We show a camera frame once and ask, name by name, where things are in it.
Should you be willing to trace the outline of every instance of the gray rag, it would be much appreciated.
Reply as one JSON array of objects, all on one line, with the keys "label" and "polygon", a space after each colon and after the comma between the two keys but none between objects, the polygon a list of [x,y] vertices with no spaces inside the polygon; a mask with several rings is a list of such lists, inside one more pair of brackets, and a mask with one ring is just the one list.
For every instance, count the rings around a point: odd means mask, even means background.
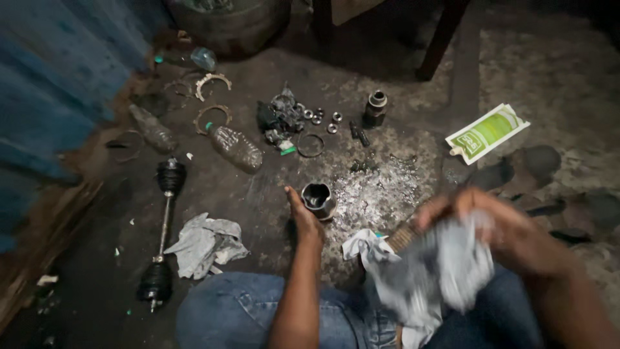
[{"label": "gray rag", "polygon": [[185,223],[179,241],[164,251],[177,255],[180,278],[202,279],[213,262],[223,265],[249,253],[241,243],[239,224],[207,216],[203,213]]},{"label": "gray rag", "polygon": [[476,240],[476,228],[492,224],[480,211],[463,223],[446,219],[398,255],[370,229],[342,245],[346,260],[361,255],[371,276],[366,280],[371,302],[393,310],[403,324],[403,348],[429,341],[441,325],[442,306],[462,313],[474,307],[476,294],[494,273],[490,250]]}]

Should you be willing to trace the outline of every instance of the dirty floor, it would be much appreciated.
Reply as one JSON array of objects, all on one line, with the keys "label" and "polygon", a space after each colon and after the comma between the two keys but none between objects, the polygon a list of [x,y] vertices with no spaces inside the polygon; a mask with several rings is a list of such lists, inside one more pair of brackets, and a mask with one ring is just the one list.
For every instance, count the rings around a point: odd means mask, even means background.
[{"label": "dirty floor", "polygon": [[[334,41],[323,47],[308,29],[308,15],[298,11],[271,47],[248,60],[220,65],[218,72],[232,81],[231,91],[221,83],[206,85],[204,103],[192,99],[162,118],[180,137],[174,154],[188,169],[170,243],[184,222],[209,212],[212,218],[238,222],[251,251],[222,270],[285,275],[291,237],[283,187],[301,189],[309,181],[322,181],[332,185],[339,201],[337,217],[327,225],[322,280],[346,286],[356,266],[342,261],[340,244],[356,229],[388,232],[434,193],[453,188],[477,166],[518,148],[548,144],[562,155],[554,182],[533,193],[541,201],[598,187],[620,189],[620,54],[587,18],[474,2],[435,77],[420,83],[414,71],[423,50],[411,42],[430,40],[437,12],[425,8],[408,18],[394,14],[390,3],[337,28]],[[183,71],[162,65],[159,73],[155,89]],[[345,116],[335,135],[328,135],[325,125],[307,126],[325,140],[321,156],[280,156],[257,130],[256,102],[271,100],[285,81],[307,107]],[[361,116],[375,89],[388,95],[390,109],[382,127],[367,131],[372,146],[364,149],[350,138],[347,124]],[[532,126],[476,165],[450,158],[443,139],[502,102]],[[192,120],[211,104],[228,106],[231,127],[263,150],[256,175],[235,169],[195,132]],[[223,120],[217,112],[208,117]],[[369,157],[379,171],[349,172],[354,159]],[[140,275],[159,243],[164,197],[154,174],[165,159],[145,148],[122,165],[109,160],[93,210],[56,263],[60,282],[48,314],[37,315],[35,306],[24,309],[0,338],[3,348],[26,348],[49,335],[67,349],[177,348],[175,311],[198,281],[176,279],[172,299],[155,315],[135,299]],[[616,240],[614,235],[595,240],[599,243],[580,254],[620,325]],[[169,261],[176,268],[175,258]]]}]

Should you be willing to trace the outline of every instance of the plastic bottle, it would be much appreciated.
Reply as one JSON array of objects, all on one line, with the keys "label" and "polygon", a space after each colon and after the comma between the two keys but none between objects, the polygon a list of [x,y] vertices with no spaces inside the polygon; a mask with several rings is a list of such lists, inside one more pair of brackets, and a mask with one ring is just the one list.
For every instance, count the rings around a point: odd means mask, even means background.
[{"label": "plastic bottle", "polygon": [[181,48],[168,48],[160,50],[155,56],[157,63],[170,63],[184,68],[203,68],[207,71],[214,71],[218,61],[215,53],[205,47],[196,47],[193,50],[183,50]]},{"label": "plastic bottle", "polygon": [[146,109],[135,104],[129,106],[133,118],[138,124],[138,130],[144,140],[155,150],[162,154],[168,154],[179,144],[175,135],[167,127]]},{"label": "plastic bottle", "polygon": [[263,152],[244,134],[224,126],[205,126],[213,148],[233,165],[253,175],[263,164]]}]

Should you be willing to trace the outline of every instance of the nut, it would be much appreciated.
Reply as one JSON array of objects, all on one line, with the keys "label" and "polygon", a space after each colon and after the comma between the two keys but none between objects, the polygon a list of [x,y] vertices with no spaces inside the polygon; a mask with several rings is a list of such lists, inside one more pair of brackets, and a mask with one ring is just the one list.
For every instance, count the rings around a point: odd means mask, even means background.
[{"label": "nut", "polygon": [[339,124],[340,121],[342,121],[342,114],[339,112],[335,112],[334,115],[332,116],[332,120],[334,120],[336,124]]},{"label": "nut", "polygon": [[327,131],[333,135],[334,133],[338,132],[338,126],[334,124],[329,124],[327,125]]}]

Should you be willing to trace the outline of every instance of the metal ring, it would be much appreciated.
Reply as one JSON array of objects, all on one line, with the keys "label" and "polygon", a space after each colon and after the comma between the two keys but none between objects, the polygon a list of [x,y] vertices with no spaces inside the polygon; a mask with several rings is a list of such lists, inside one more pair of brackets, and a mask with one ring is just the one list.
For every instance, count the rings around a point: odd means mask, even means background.
[{"label": "metal ring", "polygon": [[[319,141],[321,141],[321,149],[319,149],[316,153],[314,154],[308,154],[306,153],[302,148],[301,148],[301,141],[308,138],[308,137],[314,137],[316,139],[318,139]],[[306,134],[305,136],[301,136],[301,134],[299,135],[299,140],[297,140],[297,151],[299,152],[299,154],[305,158],[314,158],[315,156],[319,156],[322,152],[323,149],[325,149],[325,141],[323,141],[323,138],[320,138],[318,135],[315,134]]]},{"label": "metal ring", "polygon": [[336,124],[339,124],[340,121],[342,121],[342,114],[339,112],[335,112],[332,116],[332,120],[334,120]]},{"label": "metal ring", "polygon": [[327,125],[327,131],[333,135],[334,133],[338,132],[338,126],[334,124],[329,124]]},{"label": "metal ring", "polygon": [[205,131],[201,130],[200,127],[198,126],[198,121],[200,120],[200,118],[202,117],[202,115],[210,110],[210,109],[219,109],[221,111],[223,111],[226,114],[226,123],[225,125],[228,125],[230,123],[230,121],[233,120],[233,117],[231,115],[231,111],[228,109],[227,106],[222,106],[220,104],[214,104],[212,106],[208,106],[206,108],[200,109],[200,111],[198,112],[198,116],[196,116],[196,119],[194,119],[193,123],[194,126],[196,127],[196,133],[201,134],[201,135],[209,135],[208,133],[206,133]]}]

